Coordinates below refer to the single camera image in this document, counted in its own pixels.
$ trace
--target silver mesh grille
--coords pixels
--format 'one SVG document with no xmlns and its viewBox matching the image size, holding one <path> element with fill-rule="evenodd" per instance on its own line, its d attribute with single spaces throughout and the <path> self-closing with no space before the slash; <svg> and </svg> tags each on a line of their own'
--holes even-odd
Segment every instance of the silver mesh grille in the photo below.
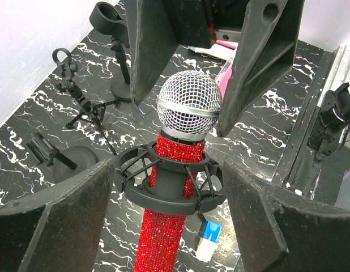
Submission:
<svg viewBox="0 0 350 272">
<path fill-rule="evenodd" d="M 183 71 L 172 75 L 161 88 L 159 99 L 206 111 L 220 111 L 221 93 L 216 82 L 198 71 Z M 158 105 L 160 122 L 176 131 L 190 134 L 208 133 L 218 117 L 189 114 Z"/>
</svg>

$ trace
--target blue and white object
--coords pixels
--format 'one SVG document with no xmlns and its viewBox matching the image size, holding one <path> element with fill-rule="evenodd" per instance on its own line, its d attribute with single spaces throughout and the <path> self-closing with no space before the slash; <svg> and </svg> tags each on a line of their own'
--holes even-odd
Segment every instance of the blue and white object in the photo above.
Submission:
<svg viewBox="0 0 350 272">
<path fill-rule="evenodd" d="M 200 243 L 197 248 L 196 257 L 203 262 L 209 262 L 215 250 L 218 248 L 221 225 L 207 221 Z"/>
</svg>

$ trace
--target tripod leg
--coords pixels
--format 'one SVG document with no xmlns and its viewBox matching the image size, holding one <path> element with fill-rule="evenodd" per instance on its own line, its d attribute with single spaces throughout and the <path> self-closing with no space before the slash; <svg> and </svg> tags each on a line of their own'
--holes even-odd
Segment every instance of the tripod leg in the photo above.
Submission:
<svg viewBox="0 0 350 272">
<path fill-rule="evenodd" d="M 116 152 L 116 150 L 114 149 L 114 147 L 112 146 L 112 144 L 109 142 L 108 138 L 106 137 L 105 132 L 104 132 L 103 129 L 102 129 L 101 122 L 100 122 L 100 120 L 98 119 L 98 117 L 95 116 L 95 118 L 93 118 L 93 122 L 96 124 L 96 126 L 97 126 L 99 132 L 101 133 L 101 135 L 103 136 L 103 138 L 105 138 L 105 140 L 106 140 L 106 142 L 107 142 L 107 144 L 108 144 L 108 146 L 109 146 L 109 149 L 111 150 L 111 152 L 113 153 L 113 155 L 116 156 L 116 155 L 117 155 L 117 152 Z"/>
<path fill-rule="evenodd" d="M 81 120 L 83 115 L 84 115 L 84 112 L 79 113 L 76 117 L 73 118 L 72 121 L 70 121 L 69 123 L 66 123 L 66 128 L 73 129 L 74 123 L 76 123 L 78 120 Z"/>
<path fill-rule="evenodd" d="M 84 118 L 80 118 L 81 121 L 84 121 L 84 122 L 87 122 L 87 123 L 93 123 L 91 120 L 88 120 L 88 119 L 84 119 Z"/>
<path fill-rule="evenodd" d="M 112 100 L 112 101 L 108 101 L 108 102 L 105 102 L 105 103 L 101 103 L 101 104 L 95 105 L 93 107 L 94 111 L 97 111 L 98 109 L 102 108 L 101 114 L 98 114 L 100 116 L 100 123 L 102 123 L 102 121 L 103 121 L 103 118 L 105 116 L 105 112 L 106 112 L 107 106 L 116 105 L 116 102 L 117 102 L 117 100 L 115 99 L 115 100 Z"/>
</svg>

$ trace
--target black marble surface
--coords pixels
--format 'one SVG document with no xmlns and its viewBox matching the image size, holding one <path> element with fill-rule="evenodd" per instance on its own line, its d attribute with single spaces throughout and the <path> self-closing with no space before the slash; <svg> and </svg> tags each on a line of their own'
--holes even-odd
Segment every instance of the black marble surface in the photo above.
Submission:
<svg viewBox="0 0 350 272">
<path fill-rule="evenodd" d="M 213 129 L 206 138 L 206 151 L 220 163 L 225 160 L 241 163 L 256 175 L 271 180 L 322 53 L 321 49 L 299 42 L 291 73 L 264 94 L 226 138 L 218 138 Z M 79 65 L 75 81 L 84 95 L 98 103 L 112 100 L 109 82 L 113 75 L 120 77 L 120 71 L 110 51 L 109 38 L 93 31 L 76 47 L 73 56 Z M 124 103 L 108 108 L 104 128 L 115 149 L 122 151 L 156 140 L 160 123 L 155 98 L 169 76 L 192 69 L 214 78 L 222 64 L 218 59 L 197 55 L 180 46 L 139 108 Z M 80 107 L 68 94 L 56 91 L 54 85 L 61 80 L 59 75 L 58 70 L 50 74 L 0 129 L 0 206 L 54 185 L 51 170 L 35 166 L 37 161 L 24 145 L 34 132 L 43 133 L 60 149 L 84 145 L 93 149 L 100 159 L 112 156 L 104 138 L 92 125 L 80 122 L 74 130 L 64 128 Z M 142 208 L 113 188 L 94 271 L 133 271 L 142 214 Z M 189 216 L 176 271 L 234 270 L 240 254 L 227 202 L 205 216 L 223 226 L 212 261 L 204 263 L 196 259 L 201 221 L 196 215 Z"/>
</svg>

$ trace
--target pink object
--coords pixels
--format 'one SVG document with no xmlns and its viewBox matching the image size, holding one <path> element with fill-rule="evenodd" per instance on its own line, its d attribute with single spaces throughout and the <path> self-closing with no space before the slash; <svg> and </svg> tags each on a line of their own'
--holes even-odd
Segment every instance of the pink object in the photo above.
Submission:
<svg viewBox="0 0 350 272">
<path fill-rule="evenodd" d="M 229 78 L 232 76 L 232 66 L 234 58 L 230 58 L 223 68 L 220 70 L 218 75 L 215 78 L 215 82 L 218 84 L 221 92 L 221 97 L 224 98 L 225 90 L 227 89 L 227 84 Z"/>
<path fill-rule="evenodd" d="M 238 43 L 233 42 L 233 41 L 221 41 L 221 40 L 216 40 L 216 44 L 231 48 L 231 49 L 237 49 L 238 48 Z"/>
</svg>

